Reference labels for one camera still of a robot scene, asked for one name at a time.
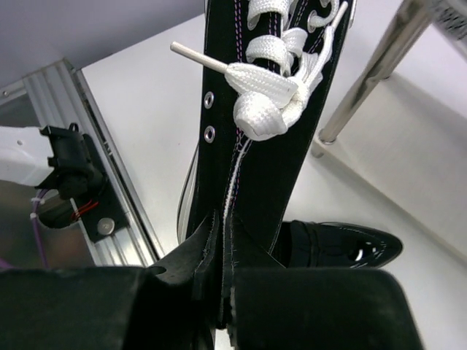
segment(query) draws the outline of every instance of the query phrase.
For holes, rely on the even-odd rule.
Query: metal pole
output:
[[[320,131],[322,143],[330,144],[380,80],[388,78],[430,24],[423,0],[404,0],[363,73],[347,92],[328,124]]]

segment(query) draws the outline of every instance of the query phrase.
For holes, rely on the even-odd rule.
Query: shoelace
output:
[[[225,75],[227,83],[239,93],[233,107],[236,125],[254,141],[264,141],[287,132],[305,110],[314,89],[323,80],[322,70],[332,53],[334,33],[347,9],[347,2],[320,0],[323,6],[331,3],[331,13],[322,18],[312,12],[308,18],[308,31],[326,26],[321,53],[303,52],[308,33],[290,25],[290,10],[297,0],[250,0],[247,22],[254,28],[262,14],[278,12],[282,16],[282,35],[263,35],[253,39],[247,47],[249,63],[225,64],[188,49],[176,42],[171,49],[187,58]],[[252,64],[265,58],[279,64],[281,74]],[[290,76],[295,58],[298,71]]]

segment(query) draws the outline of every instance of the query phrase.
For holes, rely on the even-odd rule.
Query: gray wall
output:
[[[0,88],[63,57],[87,66],[203,10],[204,0],[0,0]]]

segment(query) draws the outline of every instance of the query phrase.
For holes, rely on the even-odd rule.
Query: white plastic casing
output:
[[[38,186],[53,171],[48,137],[39,128],[0,127],[0,180]]]

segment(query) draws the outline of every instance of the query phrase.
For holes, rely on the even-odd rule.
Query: white tabletop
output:
[[[383,6],[387,1],[360,0],[356,21],[373,20],[365,10],[370,2]],[[371,22],[375,35],[392,14],[379,12],[386,21]],[[176,40],[202,51],[203,38],[204,19],[198,17],[83,69],[165,253],[177,245],[177,205],[201,108],[201,67],[171,53],[169,44]],[[342,60],[356,60],[355,66],[363,68],[360,61],[368,58],[351,53]],[[349,76],[339,73],[331,93],[344,93],[355,78]],[[329,101],[336,103],[336,96]],[[386,269],[404,288],[426,349],[467,349],[466,267],[389,201],[326,157],[309,156],[285,216],[352,222],[397,235],[404,252]]]

